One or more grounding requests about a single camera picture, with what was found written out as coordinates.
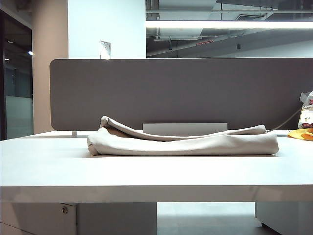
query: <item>plastic bag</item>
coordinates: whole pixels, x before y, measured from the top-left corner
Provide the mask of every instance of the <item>plastic bag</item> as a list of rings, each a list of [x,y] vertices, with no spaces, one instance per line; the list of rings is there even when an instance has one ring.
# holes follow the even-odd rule
[[[313,128],[313,91],[310,93],[301,93],[300,101],[303,103],[299,129]]]

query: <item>yellow object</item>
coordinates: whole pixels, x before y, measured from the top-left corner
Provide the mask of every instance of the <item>yellow object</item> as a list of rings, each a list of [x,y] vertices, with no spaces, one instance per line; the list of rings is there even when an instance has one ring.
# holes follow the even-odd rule
[[[300,139],[300,140],[307,140],[313,141],[313,128],[307,129],[298,129],[290,131],[288,137]]]

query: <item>desk surface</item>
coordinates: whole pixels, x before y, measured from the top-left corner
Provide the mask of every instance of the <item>desk surface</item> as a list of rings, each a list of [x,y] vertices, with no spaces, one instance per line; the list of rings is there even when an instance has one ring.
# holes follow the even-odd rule
[[[92,156],[90,132],[0,142],[1,199],[11,202],[312,201],[312,141],[278,137],[266,156]]]

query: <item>folded garment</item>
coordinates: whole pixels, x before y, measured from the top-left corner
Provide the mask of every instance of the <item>folded garment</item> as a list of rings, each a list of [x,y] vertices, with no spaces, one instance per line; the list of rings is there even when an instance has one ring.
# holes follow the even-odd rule
[[[278,152],[277,137],[264,125],[204,136],[160,136],[142,133],[107,116],[87,138],[92,155],[187,156],[265,155]]]

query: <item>desk leg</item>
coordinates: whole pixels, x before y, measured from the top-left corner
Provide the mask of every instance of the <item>desk leg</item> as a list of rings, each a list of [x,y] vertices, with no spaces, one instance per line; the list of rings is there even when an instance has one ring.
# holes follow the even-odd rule
[[[157,203],[80,203],[79,235],[157,235]]]

